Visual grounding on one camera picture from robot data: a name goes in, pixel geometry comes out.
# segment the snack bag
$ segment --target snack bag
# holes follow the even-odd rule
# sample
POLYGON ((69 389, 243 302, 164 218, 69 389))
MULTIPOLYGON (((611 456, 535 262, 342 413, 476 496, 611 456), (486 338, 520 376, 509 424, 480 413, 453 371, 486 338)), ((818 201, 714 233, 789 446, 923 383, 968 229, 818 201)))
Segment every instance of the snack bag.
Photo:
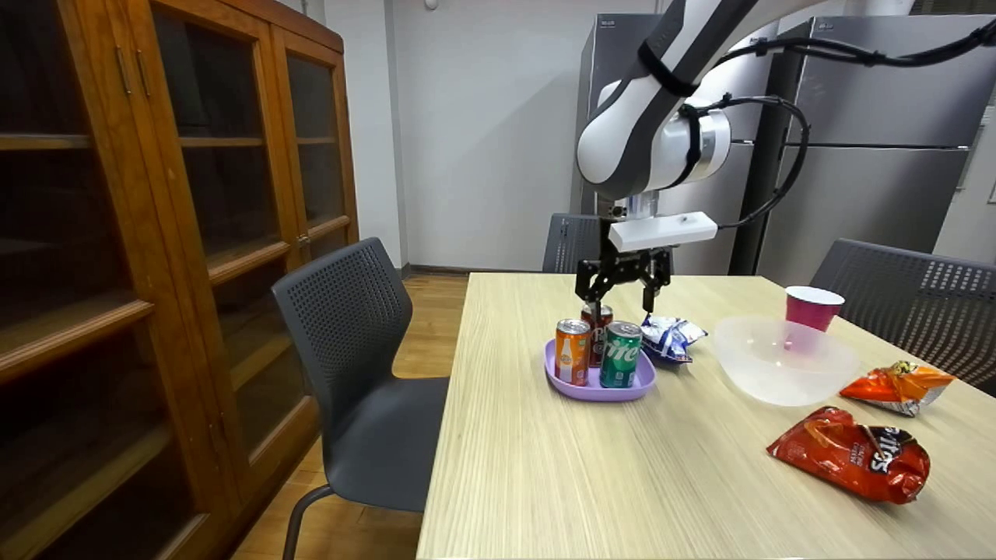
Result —
POLYGON ((875 407, 888 407, 902 417, 921 413, 946 387, 949 373, 897 360, 891 368, 875 368, 871 373, 852 381, 840 389, 842 400, 866 402, 875 407))
POLYGON ((897 428, 860 428, 840 407, 818 407, 768 456, 861 502, 906 503, 930 476, 926 450, 897 428))

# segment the can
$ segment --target can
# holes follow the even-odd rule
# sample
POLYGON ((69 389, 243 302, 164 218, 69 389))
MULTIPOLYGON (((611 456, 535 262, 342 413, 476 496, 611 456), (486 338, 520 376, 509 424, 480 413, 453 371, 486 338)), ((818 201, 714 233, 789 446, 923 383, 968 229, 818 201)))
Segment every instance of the can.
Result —
POLYGON ((589 387, 590 328, 575 317, 557 322, 557 376, 573 387, 589 387))
POLYGON ((626 389, 632 387, 634 360, 641 356, 641 331, 634 323, 611 323, 604 331, 604 352, 601 352, 601 387, 626 389))
POLYGON ((611 306, 601 306, 596 313, 601 313, 601 317, 595 322, 595 306, 584 306, 584 307, 582 307, 582 322, 590 328, 590 364, 601 360, 604 328, 613 323, 613 307, 611 307, 611 306))

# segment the chair leg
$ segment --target chair leg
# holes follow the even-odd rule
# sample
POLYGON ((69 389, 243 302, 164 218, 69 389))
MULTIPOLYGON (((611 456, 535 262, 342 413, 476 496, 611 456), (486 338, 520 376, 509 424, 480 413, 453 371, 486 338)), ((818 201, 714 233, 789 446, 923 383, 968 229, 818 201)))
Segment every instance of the chair leg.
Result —
POLYGON ((334 486, 310 490, 307 496, 299 499, 299 503, 291 503, 291 514, 287 523, 284 560, 291 560, 299 550, 299 533, 301 533, 305 511, 328 496, 336 496, 336 490, 334 486))

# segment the wooden table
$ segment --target wooden table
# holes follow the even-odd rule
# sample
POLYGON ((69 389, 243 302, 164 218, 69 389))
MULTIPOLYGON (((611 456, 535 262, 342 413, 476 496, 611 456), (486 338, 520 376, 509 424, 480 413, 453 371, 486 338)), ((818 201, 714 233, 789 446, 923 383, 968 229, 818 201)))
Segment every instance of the wooden table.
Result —
MULTIPOLYGON (((639 322, 639 285, 615 285, 639 322)), ((731 389, 714 344, 632 406, 551 391, 542 345, 580 313, 573 276, 472 275, 418 557, 996 557, 996 400, 951 383, 915 419, 830 400, 860 424, 908 430, 933 460, 917 502, 855 502, 765 456, 815 407, 731 389)), ((675 276, 658 313, 699 328, 782 317, 759 276, 675 276)), ((845 322, 860 368, 906 357, 845 322)))

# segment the gray chair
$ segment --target gray chair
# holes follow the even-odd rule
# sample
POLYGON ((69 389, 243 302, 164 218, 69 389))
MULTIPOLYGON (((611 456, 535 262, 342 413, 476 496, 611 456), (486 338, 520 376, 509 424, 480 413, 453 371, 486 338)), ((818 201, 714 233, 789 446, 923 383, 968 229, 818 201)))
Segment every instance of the gray chair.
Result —
POLYGON ((328 499, 423 511, 446 381, 395 381, 410 299, 380 240, 325 255, 281 283, 278 307, 321 407, 328 486, 291 506, 284 557, 305 511, 328 499))
POLYGON ((551 216, 549 250, 542 255, 546 275, 573 275, 582 259, 601 252, 596 216, 551 216))
POLYGON ((838 240, 815 285, 861 331, 996 395, 996 267, 838 240))

